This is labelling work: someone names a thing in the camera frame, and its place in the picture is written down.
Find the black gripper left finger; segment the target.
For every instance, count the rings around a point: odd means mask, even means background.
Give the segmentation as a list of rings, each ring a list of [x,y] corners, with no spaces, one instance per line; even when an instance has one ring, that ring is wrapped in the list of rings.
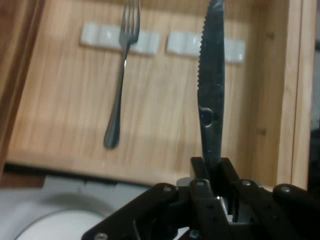
[[[218,199],[221,162],[191,158],[195,178],[186,186],[158,183],[86,231],[83,240],[230,240],[232,231]]]

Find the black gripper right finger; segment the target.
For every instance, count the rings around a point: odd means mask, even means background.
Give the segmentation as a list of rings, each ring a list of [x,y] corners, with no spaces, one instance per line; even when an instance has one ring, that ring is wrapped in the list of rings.
[[[318,240],[320,201],[292,184],[266,190],[251,179],[241,179],[228,158],[219,163],[221,197],[234,223],[257,227],[268,240]]]

